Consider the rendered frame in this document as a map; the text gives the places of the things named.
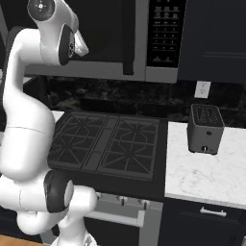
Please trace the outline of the white wall outlet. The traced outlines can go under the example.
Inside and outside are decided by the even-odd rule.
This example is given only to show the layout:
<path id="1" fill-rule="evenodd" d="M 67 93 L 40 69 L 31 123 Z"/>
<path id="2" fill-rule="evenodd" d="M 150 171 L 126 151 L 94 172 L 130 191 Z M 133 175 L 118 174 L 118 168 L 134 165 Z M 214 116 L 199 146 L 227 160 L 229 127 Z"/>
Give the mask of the white wall outlet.
<path id="1" fill-rule="evenodd" d="M 198 81 L 196 83 L 195 98 L 207 99 L 209 97 L 210 82 Z"/>

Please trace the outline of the grey toaster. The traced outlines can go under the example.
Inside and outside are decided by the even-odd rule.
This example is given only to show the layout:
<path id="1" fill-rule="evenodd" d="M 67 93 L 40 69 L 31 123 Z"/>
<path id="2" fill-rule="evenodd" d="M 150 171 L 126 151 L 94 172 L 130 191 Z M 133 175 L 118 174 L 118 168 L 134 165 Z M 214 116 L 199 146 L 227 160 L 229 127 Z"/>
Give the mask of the grey toaster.
<path id="1" fill-rule="evenodd" d="M 216 155 L 225 124 L 214 105 L 192 104 L 186 127 L 188 150 Z"/>

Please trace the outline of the dark blue wall cupboard door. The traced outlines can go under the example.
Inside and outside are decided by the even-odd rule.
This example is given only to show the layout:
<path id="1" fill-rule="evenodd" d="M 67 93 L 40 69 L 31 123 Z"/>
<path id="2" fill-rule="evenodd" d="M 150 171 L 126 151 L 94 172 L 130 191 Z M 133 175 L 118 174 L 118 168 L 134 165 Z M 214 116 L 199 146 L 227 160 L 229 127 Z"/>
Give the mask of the dark blue wall cupboard door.
<path id="1" fill-rule="evenodd" d="M 187 0 L 178 78 L 246 84 L 246 0 Z"/>

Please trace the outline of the silver microwave oven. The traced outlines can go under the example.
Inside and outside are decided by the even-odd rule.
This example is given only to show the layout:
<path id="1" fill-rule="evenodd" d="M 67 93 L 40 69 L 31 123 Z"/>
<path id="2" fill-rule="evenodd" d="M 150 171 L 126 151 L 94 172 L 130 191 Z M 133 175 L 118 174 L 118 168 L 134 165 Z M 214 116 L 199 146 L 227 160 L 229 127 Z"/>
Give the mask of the silver microwave oven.
<path id="1" fill-rule="evenodd" d="M 148 0 L 143 82 L 177 81 L 185 2 L 186 0 Z"/>

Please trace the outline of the dark blue drawer front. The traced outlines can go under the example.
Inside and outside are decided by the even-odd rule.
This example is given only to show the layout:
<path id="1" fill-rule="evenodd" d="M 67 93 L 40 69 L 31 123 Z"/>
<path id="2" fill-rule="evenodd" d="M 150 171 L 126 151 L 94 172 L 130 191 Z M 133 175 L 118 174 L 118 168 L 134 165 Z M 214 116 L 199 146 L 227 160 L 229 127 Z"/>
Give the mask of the dark blue drawer front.
<path id="1" fill-rule="evenodd" d="M 201 207 L 227 216 L 200 213 Z M 158 246 L 241 246 L 245 236 L 245 209 L 164 199 Z"/>

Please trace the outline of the microwave door with dark window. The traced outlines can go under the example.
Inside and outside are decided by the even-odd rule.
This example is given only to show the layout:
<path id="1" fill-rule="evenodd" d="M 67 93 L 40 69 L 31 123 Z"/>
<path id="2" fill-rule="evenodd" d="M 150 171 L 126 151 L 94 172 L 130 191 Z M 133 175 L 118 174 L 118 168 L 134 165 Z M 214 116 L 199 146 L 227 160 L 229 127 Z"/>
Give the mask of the microwave door with dark window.
<path id="1" fill-rule="evenodd" d="M 143 81 L 145 79 L 148 0 L 135 0 L 134 74 L 123 74 L 122 0 L 64 0 L 77 14 L 89 53 L 65 66 L 32 64 L 29 75 Z"/>

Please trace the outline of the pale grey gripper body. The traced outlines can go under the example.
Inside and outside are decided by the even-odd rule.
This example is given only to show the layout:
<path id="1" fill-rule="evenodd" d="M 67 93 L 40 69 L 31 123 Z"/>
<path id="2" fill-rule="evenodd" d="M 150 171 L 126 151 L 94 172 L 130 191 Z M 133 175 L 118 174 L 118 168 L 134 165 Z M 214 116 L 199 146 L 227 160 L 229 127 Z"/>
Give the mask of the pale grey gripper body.
<path id="1" fill-rule="evenodd" d="M 75 38 L 75 53 L 79 55 L 80 57 L 85 56 L 89 50 L 86 46 L 86 43 L 80 33 L 80 31 L 77 31 L 74 35 Z"/>

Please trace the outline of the black gas hob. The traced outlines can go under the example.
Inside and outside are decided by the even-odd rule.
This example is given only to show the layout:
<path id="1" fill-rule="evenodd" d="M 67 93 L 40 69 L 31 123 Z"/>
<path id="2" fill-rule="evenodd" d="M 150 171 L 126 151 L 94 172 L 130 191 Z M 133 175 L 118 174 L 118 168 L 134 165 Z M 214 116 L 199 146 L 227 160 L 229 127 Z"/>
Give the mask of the black gas hob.
<path id="1" fill-rule="evenodd" d="M 67 111 L 57 121 L 48 164 L 76 185 L 162 201 L 167 130 L 163 118 Z"/>

